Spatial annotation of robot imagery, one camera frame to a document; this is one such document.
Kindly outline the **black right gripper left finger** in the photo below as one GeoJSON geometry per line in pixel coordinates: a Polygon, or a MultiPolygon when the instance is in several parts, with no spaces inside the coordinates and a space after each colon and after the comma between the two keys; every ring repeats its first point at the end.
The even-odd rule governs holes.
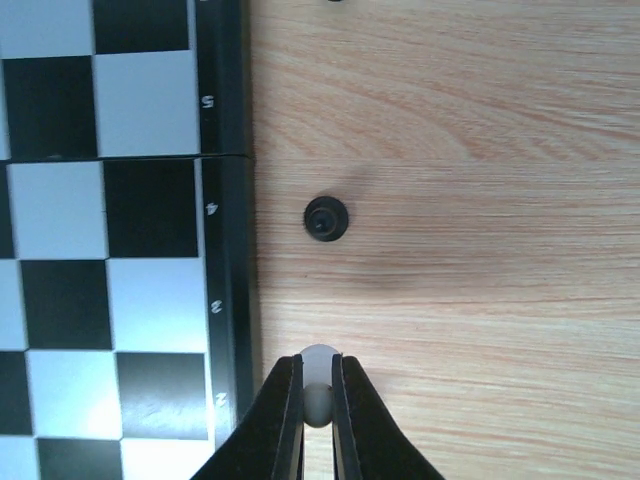
{"type": "Polygon", "coordinates": [[[304,477],[303,360],[278,359],[247,414],[193,480],[304,477]]]}

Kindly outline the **black white chessboard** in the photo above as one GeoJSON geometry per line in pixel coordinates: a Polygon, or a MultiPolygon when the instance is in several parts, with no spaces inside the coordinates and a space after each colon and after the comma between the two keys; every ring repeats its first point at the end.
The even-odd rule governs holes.
{"type": "Polygon", "coordinates": [[[245,1],[1,5],[1,475],[187,479],[255,391],[245,1]]]}

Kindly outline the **black pawn right of board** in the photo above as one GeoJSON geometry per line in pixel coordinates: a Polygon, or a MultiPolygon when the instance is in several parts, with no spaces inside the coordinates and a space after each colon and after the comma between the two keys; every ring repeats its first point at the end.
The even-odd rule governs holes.
{"type": "Polygon", "coordinates": [[[305,208],[304,227],[307,233],[320,242],[340,239],[349,226],[349,213],[345,204],[333,196],[319,196],[305,208]]]}

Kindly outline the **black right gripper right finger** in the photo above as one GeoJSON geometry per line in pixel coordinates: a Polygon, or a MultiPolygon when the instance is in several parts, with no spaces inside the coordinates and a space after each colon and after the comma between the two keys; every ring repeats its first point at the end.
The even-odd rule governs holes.
{"type": "Polygon", "coordinates": [[[331,374],[336,479],[444,479],[403,434],[356,357],[334,355],[331,374]]]}

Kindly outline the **white pawn h2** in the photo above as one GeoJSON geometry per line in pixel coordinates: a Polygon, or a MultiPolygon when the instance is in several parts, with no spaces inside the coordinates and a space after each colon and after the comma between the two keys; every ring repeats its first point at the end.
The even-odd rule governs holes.
{"type": "Polygon", "coordinates": [[[312,428],[323,428],[332,421],[332,360],[338,351],[325,344],[303,349],[304,421],[312,428]]]}

